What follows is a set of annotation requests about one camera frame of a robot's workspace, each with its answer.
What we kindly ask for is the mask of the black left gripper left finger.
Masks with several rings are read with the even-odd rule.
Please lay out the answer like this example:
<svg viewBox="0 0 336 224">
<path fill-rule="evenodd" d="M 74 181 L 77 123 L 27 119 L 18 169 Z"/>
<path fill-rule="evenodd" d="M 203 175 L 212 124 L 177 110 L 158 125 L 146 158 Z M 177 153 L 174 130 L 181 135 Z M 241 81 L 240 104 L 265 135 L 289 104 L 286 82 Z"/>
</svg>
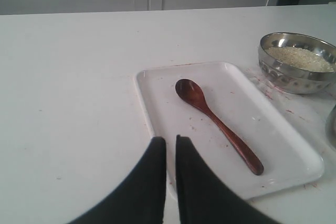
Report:
<svg viewBox="0 0 336 224">
<path fill-rule="evenodd" d="M 122 183 L 71 223 L 162 223 L 165 199 L 166 141 L 154 137 Z"/>
</svg>

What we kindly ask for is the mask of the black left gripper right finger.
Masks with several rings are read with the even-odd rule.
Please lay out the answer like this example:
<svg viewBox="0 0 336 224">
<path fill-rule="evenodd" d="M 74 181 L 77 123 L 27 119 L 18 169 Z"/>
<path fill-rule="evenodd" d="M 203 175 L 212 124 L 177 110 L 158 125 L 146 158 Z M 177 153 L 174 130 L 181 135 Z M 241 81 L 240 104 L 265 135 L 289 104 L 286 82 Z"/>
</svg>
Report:
<svg viewBox="0 0 336 224">
<path fill-rule="evenodd" d="M 176 136 L 175 173 L 181 223 L 277 223 L 231 191 L 190 138 Z"/>
</svg>

